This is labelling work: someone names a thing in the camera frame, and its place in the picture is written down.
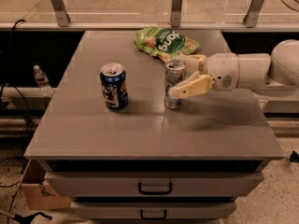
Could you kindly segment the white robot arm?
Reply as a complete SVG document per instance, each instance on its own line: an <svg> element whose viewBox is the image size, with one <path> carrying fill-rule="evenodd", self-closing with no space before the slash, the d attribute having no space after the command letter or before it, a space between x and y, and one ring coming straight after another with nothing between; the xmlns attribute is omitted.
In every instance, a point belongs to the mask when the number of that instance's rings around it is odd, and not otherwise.
<svg viewBox="0 0 299 224"><path fill-rule="evenodd" d="M271 53L215 53L180 56L190 75L172 87L172 98L202 95L210 90L248 89L264 96L291 96L299 88L299 41L278 43Z"/></svg>

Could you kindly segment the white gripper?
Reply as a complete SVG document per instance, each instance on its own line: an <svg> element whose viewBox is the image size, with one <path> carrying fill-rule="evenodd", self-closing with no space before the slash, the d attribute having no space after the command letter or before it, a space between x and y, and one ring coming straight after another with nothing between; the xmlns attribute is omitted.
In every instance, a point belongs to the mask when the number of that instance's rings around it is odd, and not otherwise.
<svg viewBox="0 0 299 224"><path fill-rule="evenodd" d="M169 89L171 98L184 99L202 95L212 87L214 91L232 91L237 86L239 66L234 53L216 53L209 58L203 54L177 55L173 60L185 63L186 75L189 77ZM205 64L208 75L203 74Z"/></svg>

